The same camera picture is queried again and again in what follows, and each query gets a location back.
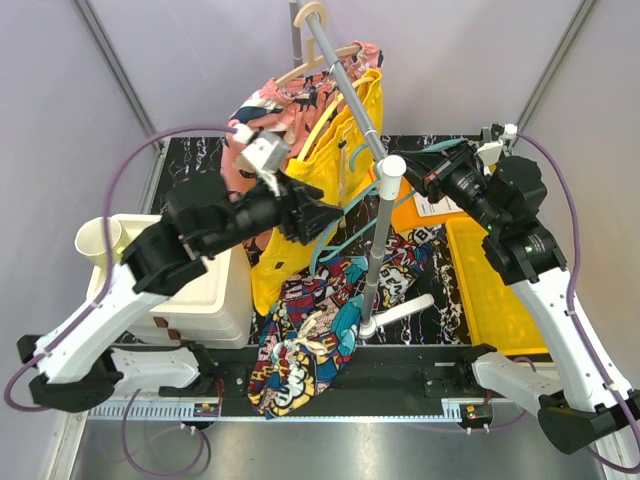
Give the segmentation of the teal plastic hanger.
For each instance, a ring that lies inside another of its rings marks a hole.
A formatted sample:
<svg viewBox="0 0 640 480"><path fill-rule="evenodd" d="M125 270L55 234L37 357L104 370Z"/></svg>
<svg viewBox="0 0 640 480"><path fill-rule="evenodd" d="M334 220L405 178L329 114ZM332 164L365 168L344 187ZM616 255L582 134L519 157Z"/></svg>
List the teal plastic hanger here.
<svg viewBox="0 0 640 480"><path fill-rule="evenodd" d="M361 186L357 188L357 195L353 198L353 200L344 208L344 213L347 215L353 208L355 208L367 195L373 195L374 197L378 196L378 184L380 180L377 176L375 167L372 166L369 169L368 176L364 179ZM343 219L338 222L338 225L341 228L346 229L346 215ZM310 272L315 273L317 267L322 262L327 262L337 256L342 250L349 247L352 243L362 237L372 226L376 224L376 213L373 214L373 217L369 219L363 226L360 227L359 230L355 230L353 233L346 233L346 238L341 243L333 243L331 244L329 240L332 236L337 232L337 229L334 232L324 232L319 240L319 243L316 245L312 260L310 264Z"/></svg>

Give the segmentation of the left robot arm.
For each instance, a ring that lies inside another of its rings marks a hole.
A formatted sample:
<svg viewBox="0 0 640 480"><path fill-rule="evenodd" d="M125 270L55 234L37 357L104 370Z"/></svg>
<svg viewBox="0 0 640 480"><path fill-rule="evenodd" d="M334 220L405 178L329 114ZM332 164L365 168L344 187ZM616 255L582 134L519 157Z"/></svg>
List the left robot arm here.
<svg viewBox="0 0 640 480"><path fill-rule="evenodd" d="M285 175L272 192L257 182L231 198L223 177L205 172L175 187L159 221L146 227L106 272L99 293L46 336L17 342L25 369L37 369L28 412L88 411L115 394L204 397L217 368L207 348L187 342L171 350L128 350L114 341L154 307L208 271L205 262L258 234L279 228L302 245L343 215L321 189Z"/></svg>

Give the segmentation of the comic print shorts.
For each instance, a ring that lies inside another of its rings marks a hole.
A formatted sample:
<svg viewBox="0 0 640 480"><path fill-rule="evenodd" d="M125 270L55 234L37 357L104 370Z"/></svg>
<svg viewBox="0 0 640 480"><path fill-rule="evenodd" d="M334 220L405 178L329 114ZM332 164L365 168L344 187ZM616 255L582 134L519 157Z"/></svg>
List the comic print shorts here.
<svg viewBox="0 0 640 480"><path fill-rule="evenodd" d="M390 232L374 305L386 311L414 297L441 234L432 227ZM369 242L303 270L283 284L266 314L247 397L267 420L283 417L327 390L359 344Z"/></svg>

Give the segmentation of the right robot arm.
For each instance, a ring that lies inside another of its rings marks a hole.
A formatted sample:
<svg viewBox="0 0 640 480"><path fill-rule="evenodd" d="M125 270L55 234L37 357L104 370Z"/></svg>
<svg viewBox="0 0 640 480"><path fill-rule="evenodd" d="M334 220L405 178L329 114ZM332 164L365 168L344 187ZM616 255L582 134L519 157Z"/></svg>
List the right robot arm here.
<svg viewBox="0 0 640 480"><path fill-rule="evenodd" d="M547 195L539 166L504 152L489 161L481 154L457 140L399 155L417 193L431 202L452 200L485 230L485 257L533 318L559 379L482 344L458 362L455 387L470 397L490 390L516 403L567 455L625 427L637 432L639 392L597 340L575 292L577 269L537 218Z"/></svg>

